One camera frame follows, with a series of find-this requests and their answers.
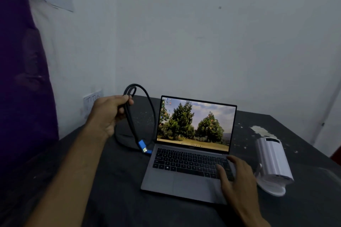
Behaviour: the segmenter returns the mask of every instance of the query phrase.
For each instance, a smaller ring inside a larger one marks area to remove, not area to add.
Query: black table
[[[150,139],[153,117],[146,97],[136,96],[132,115],[137,130]],[[160,99],[152,98],[158,110]],[[130,134],[126,122],[118,131]],[[231,154],[257,165],[250,127],[261,126],[285,148],[295,183],[284,197],[258,189],[262,215],[272,226],[339,226],[341,167],[269,115],[237,111]],[[80,128],[2,178],[0,225],[22,226],[56,173]],[[109,139],[98,169],[83,226],[225,226],[237,216],[228,206],[147,193],[140,190],[149,157]]]

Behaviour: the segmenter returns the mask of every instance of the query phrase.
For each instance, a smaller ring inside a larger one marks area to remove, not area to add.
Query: laptop keyboard
[[[158,148],[153,168],[218,179],[216,164],[223,166],[228,179],[234,181],[227,159],[198,153]]]

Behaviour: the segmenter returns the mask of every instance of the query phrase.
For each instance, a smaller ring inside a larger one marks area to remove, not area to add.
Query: screen bezel
[[[193,101],[193,102],[204,102],[204,103],[210,103],[210,104],[217,104],[217,105],[224,105],[224,106],[230,106],[230,107],[235,107],[236,112],[233,118],[233,126],[232,126],[232,131],[231,131],[231,139],[230,139],[230,145],[228,147],[228,151],[223,151],[223,150],[217,150],[217,149],[210,149],[210,148],[204,148],[204,147],[197,147],[197,146],[190,146],[190,145],[182,145],[180,143],[169,143],[166,141],[159,141],[158,140],[158,131],[159,131],[159,124],[160,124],[160,113],[161,113],[161,105],[162,105],[162,99],[170,98],[170,99],[178,99],[178,100],[185,100],[185,101]],[[173,97],[173,96],[167,96],[167,95],[162,95],[161,100],[160,100],[160,107],[159,107],[159,116],[158,116],[158,125],[157,125],[157,131],[156,131],[156,138],[155,138],[155,143],[161,143],[161,144],[166,144],[166,145],[171,145],[171,146],[178,146],[178,147],[183,147],[183,148],[190,148],[194,150],[202,150],[206,152],[214,152],[214,153],[221,153],[221,154],[229,154],[231,150],[231,144],[232,144],[232,137],[233,137],[233,130],[234,130],[234,125],[236,121],[236,114],[237,114],[237,105],[232,105],[232,104],[226,104],[226,103],[219,103],[219,102],[208,102],[208,101],[201,101],[201,100],[193,100],[193,99],[185,99],[185,98],[179,98],[179,97]]]

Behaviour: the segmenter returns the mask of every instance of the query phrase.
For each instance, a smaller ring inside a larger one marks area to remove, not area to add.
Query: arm
[[[236,179],[233,184],[228,181],[224,168],[216,165],[226,201],[246,227],[270,227],[259,209],[257,182],[251,167],[235,156],[227,158],[236,165]]]
[[[111,96],[96,100],[83,130],[26,227],[81,226],[105,142],[113,135],[116,122],[124,117],[123,108],[117,107],[128,99],[128,96]]]

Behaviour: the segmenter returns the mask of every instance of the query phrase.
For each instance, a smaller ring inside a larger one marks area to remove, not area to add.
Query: person's right arm
[[[259,209],[257,182],[251,167],[235,156],[228,156],[227,159],[236,165],[236,178],[232,184],[228,181],[224,168],[216,165],[226,201],[246,227],[270,227]]]

